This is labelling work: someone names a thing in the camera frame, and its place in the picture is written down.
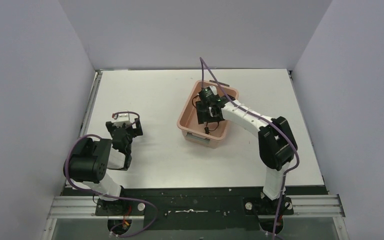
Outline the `yellow black screwdriver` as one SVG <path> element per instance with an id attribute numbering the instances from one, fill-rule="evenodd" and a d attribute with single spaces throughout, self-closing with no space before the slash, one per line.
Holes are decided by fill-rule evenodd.
<path id="1" fill-rule="evenodd" d="M 209 129 L 209 127 L 208 127 L 208 123 L 207 123 L 207 122 L 205 123 L 204 131 L 205 131 L 205 133 L 206 133 L 207 135 L 210 134 L 210 129 Z"/>

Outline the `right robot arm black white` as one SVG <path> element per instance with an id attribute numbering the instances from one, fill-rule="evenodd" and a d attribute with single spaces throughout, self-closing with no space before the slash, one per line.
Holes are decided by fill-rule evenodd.
<path id="1" fill-rule="evenodd" d="M 291 215 L 293 205 L 285 196 L 285 173 L 298 149 L 288 121 L 260 114 L 228 94 L 219 95 L 214 86 L 202 88 L 194 103 L 199 124 L 230 121 L 258 140 L 259 157 L 266 166 L 261 199 L 252 203 L 259 215 Z"/>

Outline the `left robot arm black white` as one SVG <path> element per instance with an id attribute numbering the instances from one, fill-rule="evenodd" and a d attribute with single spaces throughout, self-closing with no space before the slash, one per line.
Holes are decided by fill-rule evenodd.
<path id="1" fill-rule="evenodd" d="M 71 181 L 82 183 L 98 197 L 96 215 L 121 216 L 132 211 L 125 189 L 107 173 L 108 170 L 127 171 L 132 162 L 133 139 L 142 136 L 140 119 L 128 116 L 107 121 L 110 138 L 92 139 L 88 135 L 74 145 L 63 167 Z"/>

